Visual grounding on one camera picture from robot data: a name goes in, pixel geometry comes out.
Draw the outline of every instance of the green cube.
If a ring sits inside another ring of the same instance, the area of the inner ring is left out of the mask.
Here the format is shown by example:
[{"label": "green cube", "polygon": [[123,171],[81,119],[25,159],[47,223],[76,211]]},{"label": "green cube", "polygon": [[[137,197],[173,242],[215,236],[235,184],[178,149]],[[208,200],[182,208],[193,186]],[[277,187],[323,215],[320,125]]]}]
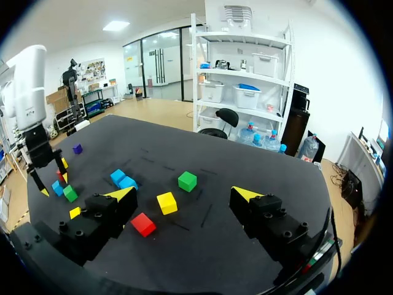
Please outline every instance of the green cube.
[{"label": "green cube", "polygon": [[191,174],[190,172],[184,172],[183,174],[180,175],[180,177],[177,179],[179,183],[179,187],[186,192],[190,192],[193,190],[193,188],[197,185],[197,177],[194,174]]},{"label": "green cube", "polygon": [[76,192],[74,191],[74,189],[72,188],[72,186],[68,185],[64,188],[63,190],[64,195],[66,196],[66,198],[72,203],[73,201],[75,201],[76,199],[78,199],[78,195],[76,194]]}]

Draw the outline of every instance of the glass door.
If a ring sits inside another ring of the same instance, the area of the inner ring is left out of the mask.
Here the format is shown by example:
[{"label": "glass door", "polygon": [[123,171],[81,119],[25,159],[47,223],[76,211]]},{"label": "glass door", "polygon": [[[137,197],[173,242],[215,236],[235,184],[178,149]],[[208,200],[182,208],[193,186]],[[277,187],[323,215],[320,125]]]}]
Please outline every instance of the glass door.
[{"label": "glass door", "polygon": [[123,48],[124,70],[127,93],[137,98],[144,95],[141,41],[128,44]]},{"label": "glass door", "polygon": [[144,80],[150,98],[182,100],[179,34],[179,29],[174,29],[142,40]]}]

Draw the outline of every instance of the red cube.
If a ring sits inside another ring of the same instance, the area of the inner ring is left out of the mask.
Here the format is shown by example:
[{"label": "red cube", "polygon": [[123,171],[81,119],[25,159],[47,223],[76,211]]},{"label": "red cube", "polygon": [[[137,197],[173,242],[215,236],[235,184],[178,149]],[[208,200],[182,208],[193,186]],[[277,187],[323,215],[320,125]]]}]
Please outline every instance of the red cube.
[{"label": "red cube", "polygon": [[65,180],[64,180],[64,178],[63,178],[63,175],[61,175],[59,169],[57,169],[56,174],[57,174],[57,177],[59,178],[60,181],[64,181],[64,182],[65,182]]},{"label": "red cube", "polygon": [[133,220],[130,221],[131,224],[135,227],[135,229],[144,237],[146,238],[150,235],[153,230],[156,229],[155,224],[151,221],[145,213],[139,214]]}]

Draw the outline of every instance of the ceiling light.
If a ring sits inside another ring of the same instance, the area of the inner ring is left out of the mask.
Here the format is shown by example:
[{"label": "ceiling light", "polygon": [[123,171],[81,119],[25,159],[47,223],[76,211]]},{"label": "ceiling light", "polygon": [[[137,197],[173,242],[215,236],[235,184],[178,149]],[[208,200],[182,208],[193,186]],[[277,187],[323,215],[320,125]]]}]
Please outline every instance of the ceiling light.
[{"label": "ceiling light", "polygon": [[174,33],[174,32],[165,32],[165,33],[161,33],[160,36],[162,38],[168,38],[168,37],[175,37],[178,34]]},{"label": "ceiling light", "polygon": [[118,20],[114,20],[108,23],[104,28],[103,31],[120,31],[128,26],[129,22],[120,22]]}]

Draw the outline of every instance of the blue cube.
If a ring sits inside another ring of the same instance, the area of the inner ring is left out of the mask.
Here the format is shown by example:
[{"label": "blue cube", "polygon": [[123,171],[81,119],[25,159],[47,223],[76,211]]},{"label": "blue cube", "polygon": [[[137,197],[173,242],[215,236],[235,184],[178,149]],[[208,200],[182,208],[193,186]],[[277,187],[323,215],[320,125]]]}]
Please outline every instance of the blue cube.
[{"label": "blue cube", "polygon": [[79,155],[83,151],[82,145],[80,145],[80,143],[76,144],[72,149],[74,150],[74,153],[77,155]]},{"label": "blue cube", "polygon": [[52,189],[55,191],[56,195],[58,195],[59,197],[61,197],[61,195],[63,195],[63,188],[60,185],[59,180],[56,180],[52,184]]},{"label": "blue cube", "polygon": [[126,189],[131,186],[134,186],[135,189],[138,190],[138,185],[136,184],[136,181],[128,176],[124,177],[124,179],[119,183],[119,187],[121,189]]},{"label": "blue cube", "polygon": [[111,174],[111,178],[117,187],[120,187],[120,182],[124,179],[125,174],[122,170],[117,169]]}]

